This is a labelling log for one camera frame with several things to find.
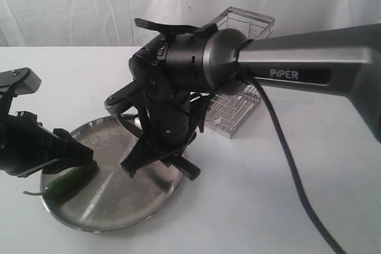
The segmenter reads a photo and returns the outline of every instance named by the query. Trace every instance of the green chili pepper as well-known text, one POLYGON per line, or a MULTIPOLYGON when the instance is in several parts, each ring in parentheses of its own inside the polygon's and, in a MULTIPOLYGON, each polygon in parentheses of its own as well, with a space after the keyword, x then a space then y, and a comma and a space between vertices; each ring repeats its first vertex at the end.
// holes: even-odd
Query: green chili pepper
POLYGON ((23 191, 23 193, 29 196, 43 196, 48 198, 64 196, 83 187, 98 169, 98 164, 92 161, 90 165, 73 168, 61 177, 56 178, 48 184, 43 192, 31 193, 23 191))

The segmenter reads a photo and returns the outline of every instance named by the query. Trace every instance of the metal plate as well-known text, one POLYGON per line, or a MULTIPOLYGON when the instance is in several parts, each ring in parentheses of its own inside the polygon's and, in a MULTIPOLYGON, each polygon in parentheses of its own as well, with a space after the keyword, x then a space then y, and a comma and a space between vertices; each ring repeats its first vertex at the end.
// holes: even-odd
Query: metal plate
MULTIPOLYGON (((73 131, 73 137, 94 150, 99 173, 74 198, 57 206, 43 199, 59 222, 77 230, 104 232, 135 224, 157 211, 173 194, 182 174, 155 162, 131 179, 120 167, 137 138, 112 117, 91 121, 73 131)), ((40 189, 69 170, 41 175, 40 189)))

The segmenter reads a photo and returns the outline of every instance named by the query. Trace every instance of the metal wire rack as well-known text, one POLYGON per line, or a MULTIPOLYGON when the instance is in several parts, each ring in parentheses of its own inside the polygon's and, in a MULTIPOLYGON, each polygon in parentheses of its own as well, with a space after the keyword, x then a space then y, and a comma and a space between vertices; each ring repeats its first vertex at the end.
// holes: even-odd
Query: metal wire rack
MULTIPOLYGON (((219 29, 234 28, 242 31, 248 39, 264 39, 271 35, 274 17, 229 7, 213 19, 219 29)), ((205 125, 231 138, 250 113, 261 102, 254 86, 243 86, 236 95, 215 95, 205 116, 205 125)))

